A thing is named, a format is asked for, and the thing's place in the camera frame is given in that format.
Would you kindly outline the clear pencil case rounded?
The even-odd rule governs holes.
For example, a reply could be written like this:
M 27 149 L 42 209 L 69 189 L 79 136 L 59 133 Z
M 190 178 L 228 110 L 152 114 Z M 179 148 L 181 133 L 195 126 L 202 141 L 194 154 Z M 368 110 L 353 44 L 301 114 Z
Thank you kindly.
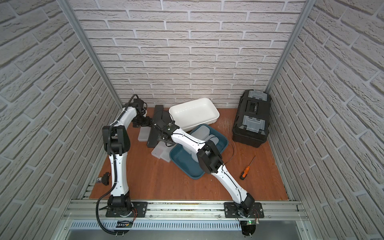
M 195 137 L 196 139 L 202 140 L 205 142 L 210 135 L 210 129 L 207 126 L 200 126 L 194 130 L 194 132 L 191 132 L 191 136 Z
M 219 138 L 217 136 L 214 136 L 214 135 L 209 135 L 209 140 L 212 141 L 215 146 L 219 143 Z

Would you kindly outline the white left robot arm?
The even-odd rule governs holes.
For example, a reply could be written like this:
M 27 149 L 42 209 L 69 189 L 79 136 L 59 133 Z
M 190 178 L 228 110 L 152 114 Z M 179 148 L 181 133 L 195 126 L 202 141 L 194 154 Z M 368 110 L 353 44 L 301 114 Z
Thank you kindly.
M 133 210 L 127 182 L 127 154 L 131 147 L 127 128 L 133 124 L 135 128 L 148 127 L 152 120 L 147 116 L 146 107 L 125 107 L 117 119 L 102 128 L 104 148 L 109 156 L 113 185 L 108 191 L 108 210 L 117 215 L 127 216 Z

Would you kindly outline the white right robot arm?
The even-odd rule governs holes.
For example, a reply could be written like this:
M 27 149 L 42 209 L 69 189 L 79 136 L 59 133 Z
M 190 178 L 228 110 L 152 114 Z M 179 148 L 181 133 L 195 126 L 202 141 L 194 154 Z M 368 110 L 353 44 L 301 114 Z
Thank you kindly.
M 204 141 L 191 136 L 174 121 L 166 124 L 163 120 L 158 120 L 153 126 L 160 134 L 160 141 L 180 144 L 197 155 L 201 169 L 205 173 L 213 175 L 225 187 L 242 218 L 248 218 L 253 214 L 255 199 L 232 177 L 213 141 Z

